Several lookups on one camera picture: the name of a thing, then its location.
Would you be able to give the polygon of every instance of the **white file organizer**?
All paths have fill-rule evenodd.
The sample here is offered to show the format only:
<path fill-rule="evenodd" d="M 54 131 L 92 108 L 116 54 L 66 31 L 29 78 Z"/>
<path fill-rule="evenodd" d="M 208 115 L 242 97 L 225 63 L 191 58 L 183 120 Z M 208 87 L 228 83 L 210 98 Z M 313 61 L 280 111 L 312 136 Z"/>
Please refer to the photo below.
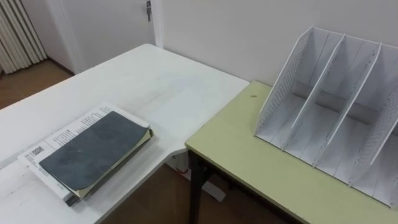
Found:
<path fill-rule="evenodd" d="M 311 27 L 264 103 L 256 136 L 398 206 L 397 59 L 396 47 Z"/>

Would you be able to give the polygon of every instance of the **perforated panel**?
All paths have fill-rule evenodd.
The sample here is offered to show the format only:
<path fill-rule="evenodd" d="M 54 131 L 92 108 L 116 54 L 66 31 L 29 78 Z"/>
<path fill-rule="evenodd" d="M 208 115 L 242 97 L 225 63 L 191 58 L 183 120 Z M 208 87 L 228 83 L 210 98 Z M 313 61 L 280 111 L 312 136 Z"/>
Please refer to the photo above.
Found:
<path fill-rule="evenodd" d="M 398 122 L 398 86 L 391 93 L 387 103 L 382 107 L 379 117 L 365 138 L 351 174 L 349 183 L 352 185 L 372 165 L 380 153 L 385 141 Z"/>
<path fill-rule="evenodd" d="M 292 93 L 303 60 L 303 55 L 308 46 L 308 39 L 312 34 L 312 29 L 308 30 L 295 44 L 292 53 L 287 59 L 287 63 L 263 106 L 257 132 L 267 123 L 267 119 L 277 110 L 286 97 Z"/>
<path fill-rule="evenodd" d="M 391 208 L 398 210 L 398 177 L 396 178 L 394 188 L 392 190 L 390 206 Z"/>

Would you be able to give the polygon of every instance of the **brown floor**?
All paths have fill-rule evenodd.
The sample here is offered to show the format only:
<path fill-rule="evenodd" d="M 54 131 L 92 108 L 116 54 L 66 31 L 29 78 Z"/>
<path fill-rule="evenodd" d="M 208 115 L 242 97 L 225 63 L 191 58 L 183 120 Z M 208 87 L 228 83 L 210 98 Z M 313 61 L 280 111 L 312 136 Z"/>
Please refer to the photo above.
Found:
<path fill-rule="evenodd" d="M 45 61 L 26 70 L 0 78 L 0 109 L 40 90 L 61 82 L 70 75 Z M 285 223 L 227 183 L 211 181 L 226 192 L 220 203 L 208 194 L 201 197 L 199 223 Z M 187 223 L 189 181 L 166 165 L 140 186 L 103 223 Z"/>

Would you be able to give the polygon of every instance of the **door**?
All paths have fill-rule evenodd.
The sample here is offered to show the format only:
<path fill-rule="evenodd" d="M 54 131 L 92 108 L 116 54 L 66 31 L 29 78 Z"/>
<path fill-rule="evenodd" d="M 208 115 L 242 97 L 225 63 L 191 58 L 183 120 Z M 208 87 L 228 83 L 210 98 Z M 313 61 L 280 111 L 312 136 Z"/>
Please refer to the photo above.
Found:
<path fill-rule="evenodd" d="M 155 44 L 146 0 L 59 0 L 83 70 L 142 44 Z"/>

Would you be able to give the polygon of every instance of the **barcode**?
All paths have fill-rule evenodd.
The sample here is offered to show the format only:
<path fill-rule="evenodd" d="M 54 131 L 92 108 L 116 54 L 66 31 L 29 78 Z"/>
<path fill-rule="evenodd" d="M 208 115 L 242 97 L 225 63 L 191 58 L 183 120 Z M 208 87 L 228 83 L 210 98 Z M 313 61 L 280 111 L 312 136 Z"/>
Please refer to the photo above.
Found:
<path fill-rule="evenodd" d="M 37 156 L 37 155 L 38 155 L 39 153 L 41 153 L 42 151 L 44 151 L 44 149 L 43 149 L 41 146 L 39 146 L 39 147 L 35 148 L 35 149 L 32 151 L 32 153 L 33 153 L 33 155 Z"/>

